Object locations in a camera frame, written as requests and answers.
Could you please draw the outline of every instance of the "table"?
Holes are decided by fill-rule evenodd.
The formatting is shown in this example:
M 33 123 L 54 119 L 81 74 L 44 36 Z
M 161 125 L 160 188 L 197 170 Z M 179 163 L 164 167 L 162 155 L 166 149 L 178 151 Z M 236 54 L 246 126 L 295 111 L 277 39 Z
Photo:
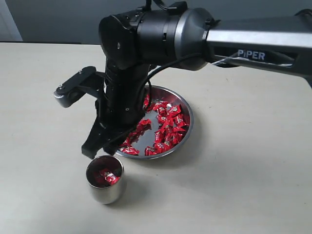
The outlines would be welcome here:
M 80 152 L 94 98 L 63 109 L 52 95 L 88 65 L 104 71 L 100 46 L 0 43 L 0 233 L 311 233 L 312 91 L 304 79 L 211 65 L 161 72 L 152 84 L 189 102 L 194 131 L 170 156 L 120 158 L 127 190 L 104 206 L 88 193 L 90 160 Z

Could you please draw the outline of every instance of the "cup rim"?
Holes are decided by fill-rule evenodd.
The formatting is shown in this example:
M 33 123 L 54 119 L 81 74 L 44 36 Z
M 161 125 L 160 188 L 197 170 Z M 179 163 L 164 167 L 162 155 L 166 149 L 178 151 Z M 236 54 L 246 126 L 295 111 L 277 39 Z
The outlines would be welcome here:
M 90 181 L 88 180 L 88 175 L 87 175 L 87 174 L 88 174 L 89 167 L 90 167 L 90 164 L 91 164 L 93 161 L 95 161 L 95 160 L 97 160 L 97 159 L 99 159 L 99 158 L 102 158 L 102 157 L 113 157 L 113 158 L 116 159 L 116 160 L 120 163 L 120 165 L 121 165 L 121 176 L 120 176 L 120 179 L 119 179 L 115 184 L 110 185 L 110 186 L 108 186 L 108 187 L 104 187 L 104 188 L 100 188 L 100 187 L 97 187 L 97 186 L 94 186 L 93 184 L 91 184 Z M 95 157 L 94 159 L 92 159 L 92 161 L 89 163 L 89 165 L 88 165 L 88 167 L 87 167 L 87 169 L 86 169 L 86 179 L 87 179 L 89 185 L 92 186 L 92 187 L 94 187 L 94 188 L 96 188 L 96 189 L 109 189 L 109 188 L 113 187 L 114 185 L 118 184 L 118 183 L 121 181 L 121 177 L 123 176 L 123 174 L 124 174 L 124 167 L 123 167 L 122 162 L 120 161 L 119 158 L 117 158 L 117 157 L 115 157 L 115 156 L 112 156 L 112 155 L 101 155 L 101 156 Z

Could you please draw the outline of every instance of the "metal cup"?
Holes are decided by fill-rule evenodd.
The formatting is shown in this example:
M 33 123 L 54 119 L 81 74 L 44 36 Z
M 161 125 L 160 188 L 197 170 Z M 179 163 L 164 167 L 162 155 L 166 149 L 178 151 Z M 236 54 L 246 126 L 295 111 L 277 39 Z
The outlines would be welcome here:
M 98 172 L 104 168 L 119 174 L 117 176 L 120 176 L 120 178 L 115 184 L 104 186 L 96 182 L 94 172 Z M 110 204 L 117 201 L 125 191 L 127 185 L 124 173 L 121 161 L 114 156 L 99 156 L 93 159 L 86 171 L 92 197 L 102 204 Z

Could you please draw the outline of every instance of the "metal bowl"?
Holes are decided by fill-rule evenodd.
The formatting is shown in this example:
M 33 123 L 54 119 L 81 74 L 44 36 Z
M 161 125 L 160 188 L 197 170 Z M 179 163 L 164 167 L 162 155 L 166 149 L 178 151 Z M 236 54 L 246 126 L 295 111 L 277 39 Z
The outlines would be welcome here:
M 193 117 L 193 112 L 189 104 L 186 102 L 186 100 L 183 97 L 181 97 L 179 94 L 177 94 L 176 92 L 170 89 L 167 89 L 161 86 L 155 86 L 155 85 L 152 86 L 152 100 L 153 101 L 159 101 L 159 100 L 167 101 L 173 106 L 179 105 L 179 104 L 181 105 L 182 113 L 184 114 L 184 121 L 189 125 L 187 128 L 185 128 L 187 130 L 186 135 L 184 136 L 184 138 L 178 145 L 171 148 L 170 150 L 163 152 L 161 154 L 153 155 L 153 156 L 145 156 L 144 155 L 145 148 L 146 146 L 153 146 L 153 143 L 155 140 L 155 131 L 157 131 L 159 127 L 158 120 L 156 119 L 157 112 L 151 111 L 150 113 L 147 113 L 144 118 L 149 118 L 152 121 L 152 126 L 151 126 L 152 129 L 147 130 L 144 133 L 144 135 L 139 137 L 137 142 L 134 142 L 132 144 L 134 148 L 140 150 L 140 154 L 138 156 L 134 156 L 134 155 L 123 153 L 121 151 L 117 151 L 116 152 L 117 155 L 127 157 L 127 158 L 132 158 L 132 159 L 144 159 L 144 160 L 155 159 L 155 158 L 163 157 L 165 155 L 168 155 L 176 151 L 189 138 L 191 131 L 193 129 L 193 125 L 194 125 L 194 117 Z

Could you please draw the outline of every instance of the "robotic arm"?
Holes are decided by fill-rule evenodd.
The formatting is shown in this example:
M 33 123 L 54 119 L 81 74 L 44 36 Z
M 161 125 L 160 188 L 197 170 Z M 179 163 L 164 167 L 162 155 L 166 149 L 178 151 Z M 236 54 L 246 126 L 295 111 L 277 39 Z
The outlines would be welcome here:
M 167 67 L 247 66 L 300 76 L 312 85 L 311 10 L 292 17 L 220 21 L 205 9 L 189 9 L 186 2 L 154 2 L 161 10 L 151 10 L 146 0 L 136 10 L 103 18 L 99 37 L 105 73 L 85 67 L 54 92 L 63 107 L 84 94 L 97 99 L 97 117 L 82 146 L 89 158 L 101 148 L 112 155 L 117 151 L 145 115 L 145 84 Z

